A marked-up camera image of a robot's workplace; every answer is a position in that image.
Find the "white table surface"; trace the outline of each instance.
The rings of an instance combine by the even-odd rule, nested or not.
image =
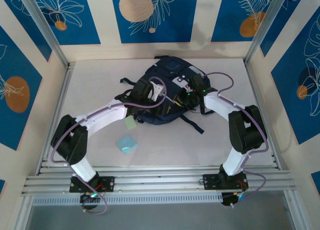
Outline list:
[[[234,79],[234,87],[223,95],[239,104],[256,104],[242,59],[186,59],[205,73],[224,72]],[[77,61],[65,96],[61,116],[76,117],[89,113],[132,86],[120,83],[127,77],[136,82],[157,60],[81,60]],[[225,76],[210,75],[211,86],[222,89],[230,85]],[[88,140],[87,158],[95,167],[106,166],[219,166],[228,157],[231,144],[228,122],[218,114],[185,114],[196,122],[204,134],[177,119],[165,125],[137,123],[127,130],[125,121],[114,122]],[[136,149],[123,154],[116,142],[130,135]],[[272,151],[255,154],[247,165],[273,165]]]

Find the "blue wallpaper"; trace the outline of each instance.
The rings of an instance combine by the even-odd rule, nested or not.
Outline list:
[[[87,0],[35,0],[61,45],[100,44]]]
[[[251,41],[271,1],[222,0],[211,41]]]
[[[11,9],[15,17],[23,26],[24,30],[30,36],[34,44],[37,46],[43,57],[48,61],[51,55],[51,48],[47,41],[42,36],[37,25],[30,17],[29,12],[21,2],[21,0],[4,0],[8,7]]]
[[[291,17],[292,13],[300,3],[300,0],[285,0],[282,4],[281,9],[277,13],[273,23],[268,30],[267,34],[265,35],[260,47],[264,56],[267,55],[270,48],[276,41],[277,37],[279,36],[280,32],[286,25],[287,21]]]
[[[5,1],[32,40],[42,38],[21,0]],[[35,1],[61,45],[100,44],[87,0]]]
[[[271,72],[299,144],[320,133],[320,8]]]
[[[41,75],[0,27],[0,143],[17,150]]]
[[[197,0],[112,0],[121,42],[188,43]]]

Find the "green sticky note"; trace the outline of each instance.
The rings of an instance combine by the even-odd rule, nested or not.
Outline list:
[[[136,124],[136,121],[134,119],[134,116],[130,115],[130,116],[127,116],[125,119],[124,119],[124,122],[125,122],[125,125],[126,125],[126,128],[128,130],[130,129],[134,129],[137,124]]]

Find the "backpack strap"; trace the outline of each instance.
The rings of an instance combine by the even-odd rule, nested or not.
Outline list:
[[[215,111],[210,110],[206,112],[205,107],[203,105],[200,105],[200,112],[202,115],[208,115],[208,114],[213,114]]]
[[[185,121],[187,124],[190,124],[192,127],[194,127],[195,130],[197,130],[200,134],[203,134],[205,131],[199,127],[194,121],[189,120],[185,115],[181,115],[180,118]]]
[[[137,120],[137,122],[140,123],[140,124],[143,124],[145,122],[145,121],[139,119],[137,115],[133,115],[133,119]]]
[[[130,84],[132,86],[136,85],[136,82],[134,81],[130,81],[128,78],[124,77],[122,79],[120,79],[120,83],[122,84],[123,82],[126,82],[127,84]]]
[[[170,57],[169,55],[162,55],[162,56],[155,56],[154,59],[163,59],[163,58],[168,58]]]

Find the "backpack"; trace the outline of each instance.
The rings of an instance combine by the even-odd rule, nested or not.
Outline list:
[[[182,88],[187,84],[187,80],[196,75],[205,73],[189,62],[175,57],[175,56],[156,56],[155,59],[160,59],[158,62],[153,64],[141,77],[142,79],[149,80],[151,77],[160,78],[166,86],[166,99],[164,102],[155,108],[150,110],[138,111],[133,115],[134,119],[139,123],[149,123],[153,125],[163,125],[171,123],[172,121],[181,118],[186,123],[192,125],[195,130],[200,134],[204,133],[195,122],[189,120],[184,113],[192,111],[193,109],[187,108],[186,106],[178,105],[174,99],[181,92]],[[157,80],[152,80],[155,84],[160,84]],[[210,80],[207,76],[203,78],[204,83],[208,88],[211,87]],[[136,83],[130,81],[128,78],[124,77],[120,80],[120,83],[126,82],[132,86]],[[203,115],[212,114],[214,111],[210,110],[205,112],[205,108],[201,107],[200,112]]]

